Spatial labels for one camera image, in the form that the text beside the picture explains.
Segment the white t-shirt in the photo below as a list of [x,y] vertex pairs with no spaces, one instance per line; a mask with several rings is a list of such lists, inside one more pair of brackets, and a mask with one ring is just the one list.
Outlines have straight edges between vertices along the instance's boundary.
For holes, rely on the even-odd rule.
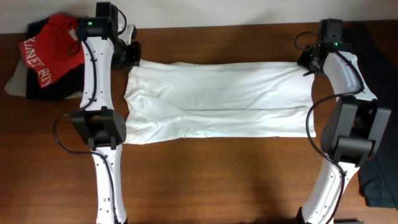
[[128,144],[179,138],[315,136],[313,75],[293,62],[143,60],[128,75]]

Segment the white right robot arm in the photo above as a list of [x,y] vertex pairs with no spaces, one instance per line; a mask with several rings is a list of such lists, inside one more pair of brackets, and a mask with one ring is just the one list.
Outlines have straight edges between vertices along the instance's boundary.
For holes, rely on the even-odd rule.
[[318,179],[295,222],[334,223],[346,186],[376,155],[391,110],[379,106],[364,81],[352,45],[343,42],[342,20],[320,21],[317,41],[302,50],[297,63],[308,74],[326,76],[334,92],[315,102],[306,118],[325,101],[336,100],[336,106],[314,147],[323,158]]

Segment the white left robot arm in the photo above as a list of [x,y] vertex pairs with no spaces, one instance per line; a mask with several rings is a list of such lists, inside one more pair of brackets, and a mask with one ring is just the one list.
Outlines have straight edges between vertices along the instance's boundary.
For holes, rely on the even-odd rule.
[[132,24],[119,27],[122,12],[111,2],[97,2],[94,17],[78,26],[85,60],[83,97],[71,114],[78,135],[95,164],[98,193],[96,222],[127,223],[121,190],[121,153],[126,140],[125,119],[115,111],[111,96],[111,70],[131,68],[141,61],[141,46]]

